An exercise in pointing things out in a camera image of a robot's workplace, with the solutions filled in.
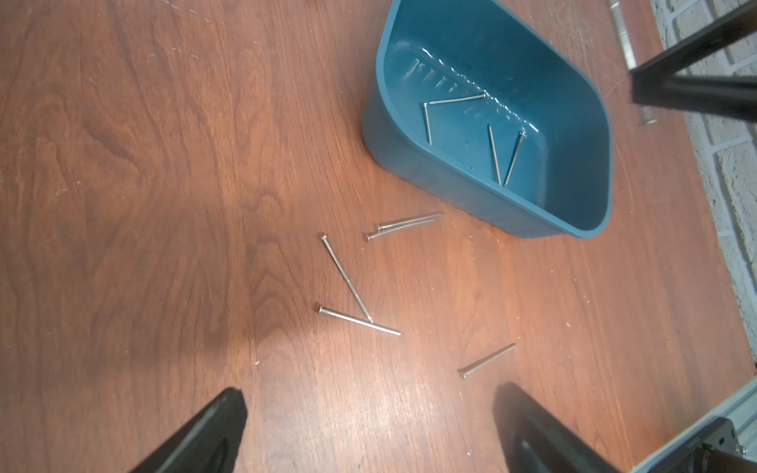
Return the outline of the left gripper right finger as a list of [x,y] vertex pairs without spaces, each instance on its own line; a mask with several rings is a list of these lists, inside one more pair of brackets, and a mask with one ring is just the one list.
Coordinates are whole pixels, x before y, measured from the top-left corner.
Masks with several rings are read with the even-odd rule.
[[500,385],[492,413],[511,472],[614,472],[596,453],[522,388]]

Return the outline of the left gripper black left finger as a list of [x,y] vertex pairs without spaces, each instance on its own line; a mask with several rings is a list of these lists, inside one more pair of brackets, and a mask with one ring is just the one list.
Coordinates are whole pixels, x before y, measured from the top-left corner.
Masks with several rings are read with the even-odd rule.
[[132,472],[233,472],[246,419],[242,392],[228,387]]

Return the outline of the steel nail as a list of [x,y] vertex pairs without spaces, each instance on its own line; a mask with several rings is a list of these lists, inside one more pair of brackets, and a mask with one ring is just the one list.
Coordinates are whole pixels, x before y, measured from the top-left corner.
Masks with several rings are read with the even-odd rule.
[[443,99],[443,100],[434,100],[425,102],[426,106],[441,106],[441,104],[458,104],[459,102],[470,102],[475,100],[482,100],[486,98],[486,94],[478,94],[478,95],[472,95],[472,96],[466,96],[466,97],[460,97],[460,98],[453,98],[453,99]]
[[346,272],[344,266],[342,265],[340,259],[338,258],[336,252],[334,251],[332,245],[330,244],[330,241],[328,239],[328,236],[326,234],[321,234],[319,239],[323,242],[324,247],[326,248],[327,252],[329,253],[332,261],[334,262],[335,266],[337,267],[339,273],[341,274],[343,280],[347,284],[351,294],[355,298],[358,306],[360,307],[364,317],[366,317],[366,320],[370,324],[374,324],[374,319],[372,318],[372,315],[370,314],[370,311],[367,309],[363,299],[359,295],[357,288],[354,286],[351,278],[349,277],[348,273]]
[[500,164],[499,164],[499,158],[498,158],[498,152],[497,152],[497,147],[496,147],[496,141],[494,138],[493,127],[491,124],[487,124],[487,131],[488,131],[492,159],[493,159],[494,168],[495,168],[496,181],[498,185],[502,185],[502,173],[501,173]]
[[430,116],[429,116],[429,104],[427,102],[424,102],[422,104],[423,106],[423,112],[424,112],[424,121],[425,121],[425,129],[426,129],[426,136],[427,136],[427,142],[429,145],[433,144],[433,135],[432,135],[432,129],[431,129],[431,123],[430,123]]
[[402,333],[400,331],[395,330],[393,328],[389,328],[389,327],[382,326],[376,323],[372,323],[370,321],[358,319],[356,317],[351,317],[351,315],[345,315],[345,313],[339,313],[339,311],[333,311],[332,309],[327,309],[326,307],[323,307],[322,305],[320,305],[319,308],[317,309],[317,313],[320,313],[321,315],[328,315],[329,317],[334,317],[334,318],[348,321],[351,323],[355,323],[355,324],[358,324],[370,329],[380,331],[382,333],[388,333],[390,335],[395,335],[395,336],[402,336]]
[[375,238],[378,238],[378,237],[383,237],[383,236],[386,236],[395,232],[403,231],[403,230],[409,230],[411,228],[430,224],[433,222],[435,222],[435,219],[427,219],[427,220],[421,220],[417,222],[411,222],[411,223],[386,227],[386,228],[383,228],[382,230],[376,230],[376,232],[365,234],[365,239],[367,242],[370,242],[371,240],[374,240]]
[[388,231],[388,230],[396,228],[396,227],[403,227],[403,226],[407,226],[407,225],[421,224],[421,223],[428,222],[428,221],[434,221],[437,218],[441,217],[442,215],[443,215],[443,212],[436,212],[436,213],[432,213],[432,214],[428,214],[428,215],[422,215],[422,216],[407,218],[407,219],[403,219],[403,220],[397,220],[397,221],[392,221],[392,222],[387,222],[387,223],[380,223],[380,224],[377,224],[377,230],[379,232],[384,232],[384,231]]
[[511,181],[514,169],[516,167],[516,161],[518,161],[518,154],[520,153],[520,148],[522,148],[522,142],[524,142],[524,138],[526,138],[526,132],[524,130],[520,130],[518,132],[518,135],[516,136],[516,143],[514,145],[513,155],[504,180],[504,186],[508,186]]
[[482,358],[482,359],[480,359],[480,360],[478,360],[478,361],[476,361],[476,362],[474,362],[474,363],[472,363],[472,364],[470,364],[470,365],[468,365],[466,367],[463,367],[463,368],[459,369],[457,372],[459,373],[459,376],[463,380],[465,380],[466,378],[468,378],[471,374],[473,374],[477,370],[479,370],[479,369],[481,369],[481,368],[489,365],[493,361],[498,360],[499,358],[503,357],[504,355],[506,355],[506,354],[514,351],[517,346],[518,346],[518,344],[512,343],[512,344],[510,344],[510,345],[508,345],[508,346],[506,346],[506,347],[504,347],[504,348],[502,348],[502,349],[500,349],[500,350],[498,350],[496,352],[493,352],[493,353],[487,355],[486,357],[484,357],[484,358]]

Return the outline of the teal plastic storage box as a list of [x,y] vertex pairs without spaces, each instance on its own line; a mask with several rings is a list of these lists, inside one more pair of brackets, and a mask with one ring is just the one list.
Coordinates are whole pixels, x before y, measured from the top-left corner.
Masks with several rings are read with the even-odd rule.
[[[428,144],[424,102],[484,93],[429,106]],[[384,169],[515,237],[592,238],[609,222],[613,140],[599,91],[498,1],[393,2],[362,130]]]

